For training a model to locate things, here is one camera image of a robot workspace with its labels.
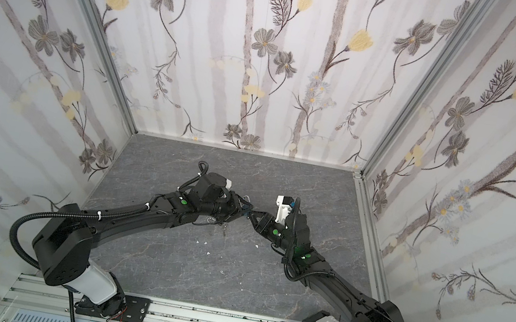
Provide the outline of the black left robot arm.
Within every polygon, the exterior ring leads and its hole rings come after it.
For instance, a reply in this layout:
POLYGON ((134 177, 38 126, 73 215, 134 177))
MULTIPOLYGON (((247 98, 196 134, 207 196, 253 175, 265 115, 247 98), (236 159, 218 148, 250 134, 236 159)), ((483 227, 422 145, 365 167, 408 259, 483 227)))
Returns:
POLYGON ((97 316, 119 318, 127 308, 124 290, 115 275, 91 260, 92 249, 136 233, 192 224, 200 217, 224 224, 252 211, 252 203, 232 190, 229 179, 211 173, 205 161, 198 169, 175 191, 143 203, 111 210, 71 204, 22 216, 9 230, 10 245, 48 286, 80 293, 85 308, 97 316))

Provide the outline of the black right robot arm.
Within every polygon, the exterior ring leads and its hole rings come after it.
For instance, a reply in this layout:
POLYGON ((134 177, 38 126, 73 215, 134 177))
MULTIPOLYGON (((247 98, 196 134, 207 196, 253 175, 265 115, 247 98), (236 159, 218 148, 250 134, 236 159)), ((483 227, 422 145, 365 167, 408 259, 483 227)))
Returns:
POLYGON ((320 294, 349 322, 404 322, 395 304, 380 303, 356 289, 317 252, 305 215, 290 213, 283 223, 265 211, 248 212, 247 217, 259 235, 282 251, 286 278, 320 294))

